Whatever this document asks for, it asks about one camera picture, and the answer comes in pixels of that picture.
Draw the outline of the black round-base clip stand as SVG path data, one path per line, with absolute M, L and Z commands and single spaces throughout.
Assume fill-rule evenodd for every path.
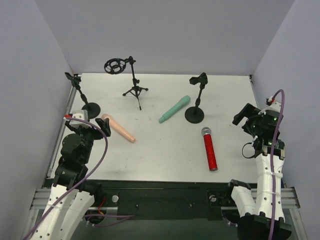
M 198 124 L 198 123 L 202 122 L 205 117 L 203 110 L 201 108 L 199 108 L 199 106 L 201 104 L 202 91 L 205 88 L 205 86 L 208 84 L 208 76 L 205 72 L 203 72 L 197 77 L 195 77 L 195 76 L 191 77 L 189 79 L 189 83 L 191 85 L 200 84 L 199 85 L 199 93 L 198 93 L 197 99 L 195 100 L 195 106 L 189 107 L 185 111 L 184 116 L 185 116 L 185 119 L 189 123 Z

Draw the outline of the pink microphone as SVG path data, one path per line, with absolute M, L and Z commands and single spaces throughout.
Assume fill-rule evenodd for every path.
M 110 115 L 104 113 L 101 118 L 103 120 L 108 119 L 110 127 L 115 130 L 118 134 L 120 134 L 123 138 L 125 138 L 130 143 L 135 143 L 136 139 L 135 137 L 130 134 L 124 127 L 122 127 L 117 121 L 113 119 Z

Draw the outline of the red glitter microphone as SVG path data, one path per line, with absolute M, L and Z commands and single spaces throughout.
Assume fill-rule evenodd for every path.
M 201 134 L 204 140 L 205 151 L 207 155 L 208 168 L 210 171 L 214 172 L 218 170 L 218 165 L 217 165 L 211 133 L 212 131 L 209 127 L 203 127 L 201 130 Z

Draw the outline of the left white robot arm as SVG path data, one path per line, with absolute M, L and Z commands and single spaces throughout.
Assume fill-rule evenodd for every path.
M 25 240 L 71 239 L 88 208 L 103 196 L 101 185 L 87 180 L 102 161 L 91 171 L 86 165 L 94 141 L 106 141 L 111 136 L 109 119 L 96 118 L 95 124 L 71 115 L 64 119 L 72 133 L 62 140 L 61 157 L 44 213 L 24 236 Z

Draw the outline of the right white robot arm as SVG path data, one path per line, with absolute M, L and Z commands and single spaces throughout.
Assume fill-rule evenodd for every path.
M 248 183 L 234 179 L 229 182 L 230 197 L 239 213 L 236 225 L 240 240 L 287 240 L 292 234 L 281 199 L 285 161 L 285 143 L 279 139 L 277 129 L 282 118 L 281 104 L 269 98 L 266 105 L 260 110 L 247 103 L 232 121 L 238 125 L 246 118 L 242 129 L 252 136 L 252 158 L 257 166 L 256 197 Z

